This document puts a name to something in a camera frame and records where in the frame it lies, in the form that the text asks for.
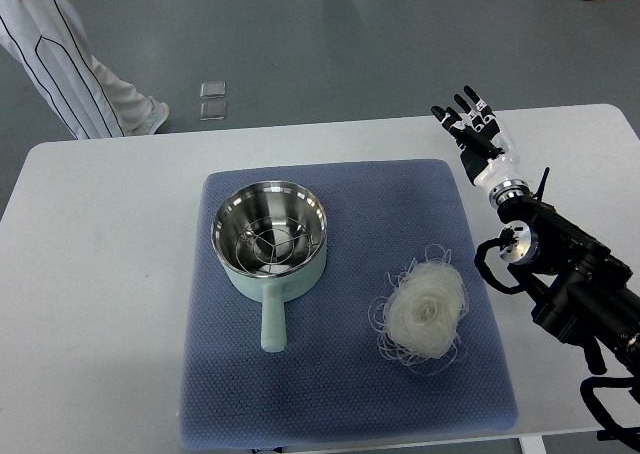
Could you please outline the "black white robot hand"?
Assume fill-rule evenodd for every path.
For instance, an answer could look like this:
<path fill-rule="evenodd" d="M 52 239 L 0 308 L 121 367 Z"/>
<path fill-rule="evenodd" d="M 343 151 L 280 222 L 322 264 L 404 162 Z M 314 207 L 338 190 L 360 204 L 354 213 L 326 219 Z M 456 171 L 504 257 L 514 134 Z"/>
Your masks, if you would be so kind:
<path fill-rule="evenodd" d="M 454 95 L 462 113 L 440 106 L 433 106 L 431 111 L 458 146 L 470 182 L 491 190 L 516 177 L 518 154 L 508 129 L 489 104 L 469 85 L 465 85 L 463 91 L 465 97 Z"/>

